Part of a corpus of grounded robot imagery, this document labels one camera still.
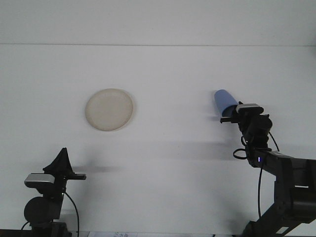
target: white round plate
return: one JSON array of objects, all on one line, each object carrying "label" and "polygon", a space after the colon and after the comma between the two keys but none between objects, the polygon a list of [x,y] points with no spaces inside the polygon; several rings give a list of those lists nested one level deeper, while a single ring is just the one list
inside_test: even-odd
[{"label": "white round plate", "polygon": [[85,107],[85,116],[93,127],[113,131],[123,127],[133,114],[130,96],[119,89],[105,89],[94,94]]}]

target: black cable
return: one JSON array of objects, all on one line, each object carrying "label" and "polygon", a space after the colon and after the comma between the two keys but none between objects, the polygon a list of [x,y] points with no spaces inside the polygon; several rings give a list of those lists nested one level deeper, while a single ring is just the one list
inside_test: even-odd
[{"label": "black cable", "polygon": [[78,209],[76,207],[76,204],[75,202],[72,200],[72,198],[68,195],[68,193],[66,193],[66,196],[70,199],[70,201],[73,203],[74,207],[75,207],[75,210],[76,210],[76,214],[77,214],[77,237],[79,237],[79,213],[78,213]]},{"label": "black cable", "polygon": [[259,181],[258,181],[258,214],[259,218],[261,218],[261,209],[260,209],[260,188],[261,188],[261,178],[262,178],[262,170],[265,164],[265,157],[262,159],[261,167],[260,167],[260,174],[259,174]]},{"label": "black cable", "polygon": [[22,226],[21,230],[23,230],[24,227],[25,227],[28,223],[29,223],[29,221],[28,221],[27,223],[25,223],[25,224]]},{"label": "black cable", "polygon": [[271,136],[271,138],[272,138],[272,140],[274,141],[274,143],[275,143],[275,145],[276,145],[276,149],[277,149],[277,151],[279,152],[280,151],[280,149],[278,148],[278,145],[277,145],[277,142],[275,141],[275,138],[272,136],[272,134],[269,132],[269,134],[270,134],[270,136]]}]

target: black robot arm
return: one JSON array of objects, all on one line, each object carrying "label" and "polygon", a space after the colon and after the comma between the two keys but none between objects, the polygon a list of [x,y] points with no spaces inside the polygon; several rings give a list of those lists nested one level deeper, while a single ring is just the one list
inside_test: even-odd
[{"label": "black robot arm", "polygon": [[249,164],[276,177],[274,203],[256,222],[250,221],[240,237],[281,237],[316,219],[316,160],[272,151],[268,147],[272,122],[262,112],[256,104],[239,102],[230,117],[221,118],[238,123]]}]

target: white backdrop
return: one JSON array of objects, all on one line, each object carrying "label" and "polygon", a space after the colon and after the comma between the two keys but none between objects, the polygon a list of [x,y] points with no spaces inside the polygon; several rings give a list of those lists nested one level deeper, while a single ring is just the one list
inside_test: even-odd
[{"label": "white backdrop", "polygon": [[[0,55],[2,228],[21,227],[37,195],[24,179],[67,147],[87,173],[68,182],[82,230],[239,234],[257,219],[259,170],[232,157],[240,134],[218,121],[221,88],[271,114],[281,152],[315,158],[316,47],[1,45]],[[98,131],[84,108],[111,87],[136,112],[125,128]],[[262,211],[273,181],[264,173]],[[62,219],[76,228],[68,200]],[[315,233],[311,223],[291,234]]]},{"label": "white backdrop", "polygon": [[316,45],[314,0],[0,0],[0,43]]}]

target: black triangular gripper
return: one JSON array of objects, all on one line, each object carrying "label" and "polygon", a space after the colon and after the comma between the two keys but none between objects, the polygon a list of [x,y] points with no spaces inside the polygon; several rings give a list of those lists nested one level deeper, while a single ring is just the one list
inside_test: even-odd
[{"label": "black triangular gripper", "polygon": [[74,174],[70,165],[67,148],[61,149],[55,160],[47,167],[43,168],[45,174]]}]

